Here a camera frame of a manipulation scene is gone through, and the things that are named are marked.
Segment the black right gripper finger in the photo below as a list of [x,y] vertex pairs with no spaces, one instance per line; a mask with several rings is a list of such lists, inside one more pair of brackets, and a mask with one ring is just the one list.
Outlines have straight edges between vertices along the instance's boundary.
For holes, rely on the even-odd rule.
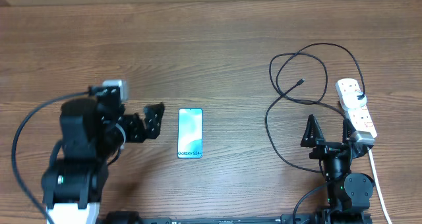
[[301,147],[314,148],[325,142],[324,135],[317,121],[317,118],[311,114],[308,116],[307,126],[303,138],[301,140]]
[[342,142],[345,144],[350,139],[351,135],[356,131],[352,122],[349,119],[343,120]]

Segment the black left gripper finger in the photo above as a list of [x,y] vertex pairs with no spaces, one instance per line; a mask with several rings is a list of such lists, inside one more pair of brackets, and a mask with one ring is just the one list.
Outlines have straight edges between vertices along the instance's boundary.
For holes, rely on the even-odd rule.
[[146,140],[144,123],[138,113],[124,115],[124,125],[127,142],[144,142]]
[[144,107],[144,122],[148,139],[157,139],[160,135],[162,117],[164,115],[164,104],[158,103]]

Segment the blue Galaxy smartphone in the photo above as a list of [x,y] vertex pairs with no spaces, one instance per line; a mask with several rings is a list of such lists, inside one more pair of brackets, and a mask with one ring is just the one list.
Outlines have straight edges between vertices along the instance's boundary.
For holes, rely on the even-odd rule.
[[180,159],[199,159],[202,155],[202,109],[180,108],[177,157]]

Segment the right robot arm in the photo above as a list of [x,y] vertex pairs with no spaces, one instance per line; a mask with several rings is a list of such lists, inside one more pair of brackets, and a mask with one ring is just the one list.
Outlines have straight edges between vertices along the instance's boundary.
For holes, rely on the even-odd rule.
[[299,204],[310,195],[325,188],[328,205],[312,214],[297,215],[295,207],[294,223],[371,223],[369,214],[375,181],[364,173],[351,171],[354,159],[363,157],[373,148],[375,139],[367,131],[356,130],[349,119],[343,120],[341,142],[328,142],[324,138],[317,118],[309,115],[301,146],[312,148],[310,159],[320,162],[320,170],[325,183],[308,192]]

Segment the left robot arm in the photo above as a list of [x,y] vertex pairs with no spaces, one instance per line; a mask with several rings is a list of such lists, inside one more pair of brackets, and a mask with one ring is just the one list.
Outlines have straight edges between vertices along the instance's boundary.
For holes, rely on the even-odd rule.
[[99,218],[109,166],[126,143],[160,135],[165,105],[144,107],[144,117],[125,113],[118,86],[92,86],[61,106],[62,139],[53,148],[42,176],[48,223],[142,223],[136,211],[109,212]]

